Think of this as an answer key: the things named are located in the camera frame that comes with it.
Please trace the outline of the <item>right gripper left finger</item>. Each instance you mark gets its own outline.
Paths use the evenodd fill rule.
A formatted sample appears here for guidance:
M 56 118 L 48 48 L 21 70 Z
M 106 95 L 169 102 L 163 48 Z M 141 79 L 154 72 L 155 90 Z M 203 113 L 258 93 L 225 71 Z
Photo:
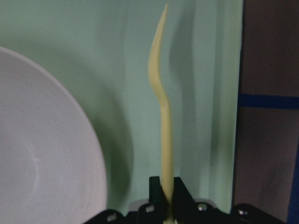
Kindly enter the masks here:
M 156 217 L 167 216 L 167 201 L 159 176 L 149 178 L 149 213 L 154 214 Z

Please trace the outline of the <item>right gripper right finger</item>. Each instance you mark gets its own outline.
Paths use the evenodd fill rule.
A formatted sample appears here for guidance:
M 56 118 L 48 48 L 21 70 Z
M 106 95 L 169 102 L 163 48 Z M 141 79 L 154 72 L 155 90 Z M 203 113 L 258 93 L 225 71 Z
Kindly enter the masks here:
M 193 217 L 195 201 L 180 177 L 174 178 L 173 213 L 174 217 Z

